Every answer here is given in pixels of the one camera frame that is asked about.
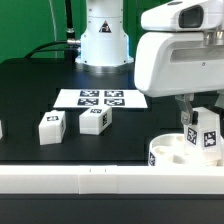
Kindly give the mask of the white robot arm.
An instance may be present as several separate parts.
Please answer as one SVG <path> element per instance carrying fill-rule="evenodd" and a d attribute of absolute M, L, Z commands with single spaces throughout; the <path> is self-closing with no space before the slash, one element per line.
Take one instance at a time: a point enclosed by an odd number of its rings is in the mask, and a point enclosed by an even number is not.
<path fill-rule="evenodd" d="M 224 0 L 171 0 L 141 15 L 146 33 L 130 57 L 123 0 L 86 0 L 87 28 L 77 63 L 105 72 L 135 64 L 136 88 L 150 97 L 174 95 L 181 120 L 193 122 L 198 92 L 224 90 Z"/>

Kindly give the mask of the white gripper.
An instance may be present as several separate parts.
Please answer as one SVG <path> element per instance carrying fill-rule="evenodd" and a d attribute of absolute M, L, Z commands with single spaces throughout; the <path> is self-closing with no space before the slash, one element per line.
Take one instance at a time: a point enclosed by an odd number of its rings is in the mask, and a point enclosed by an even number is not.
<path fill-rule="evenodd" d="M 177 95 L 181 122 L 193 120 L 189 93 L 224 89 L 224 46 L 203 44 L 199 32 L 148 32 L 137 45 L 134 83 L 150 97 Z"/>

